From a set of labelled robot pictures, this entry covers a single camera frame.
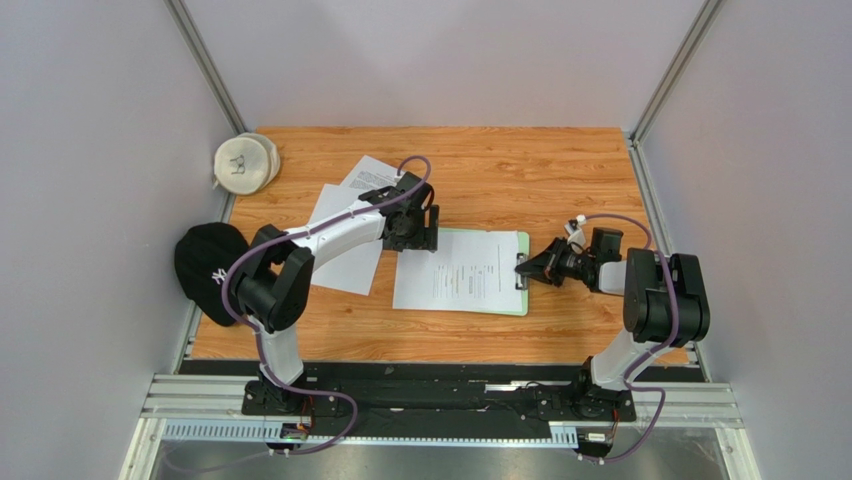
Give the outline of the green clipboard folder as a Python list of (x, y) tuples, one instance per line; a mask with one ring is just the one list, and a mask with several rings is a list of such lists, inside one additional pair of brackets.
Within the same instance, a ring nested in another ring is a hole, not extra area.
[(530, 253), (520, 231), (443, 229), (435, 293), (447, 311), (524, 316), (528, 282), (515, 272)]

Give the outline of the signature page paper sheet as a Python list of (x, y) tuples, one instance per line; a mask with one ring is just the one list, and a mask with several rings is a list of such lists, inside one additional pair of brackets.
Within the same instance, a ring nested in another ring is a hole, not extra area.
[(529, 293), (515, 273), (529, 234), (442, 228), (438, 250), (398, 255), (392, 307), (524, 316)]

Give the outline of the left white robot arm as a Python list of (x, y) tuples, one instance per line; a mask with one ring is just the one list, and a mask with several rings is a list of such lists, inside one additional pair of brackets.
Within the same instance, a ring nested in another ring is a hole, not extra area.
[(260, 376), (271, 388), (307, 396), (296, 323), (304, 313), (314, 273), (328, 262), (375, 241), (402, 252), (438, 248), (439, 207), (425, 178), (404, 173), (395, 184), (360, 194), (346, 208), (302, 227), (258, 230), (221, 285), (226, 311), (248, 326), (260, 355)]

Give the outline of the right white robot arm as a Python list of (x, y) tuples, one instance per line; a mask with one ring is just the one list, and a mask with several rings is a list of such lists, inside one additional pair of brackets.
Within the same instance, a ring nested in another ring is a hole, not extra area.
[(576, 403), (602, 406), (624, 401), (632, 382), (660, 355), (702, 340), (710, 309), (699, 259), (665, 256), (648, 248), (621, 249), (623, 234), (596, 228), (591, 242), (555, 238), (519, 263), (516, 274), (555, 287), (581, 282), (593, 293), (623, 299), (623, 327), (606, 349), (589, 357), (572, 381)]

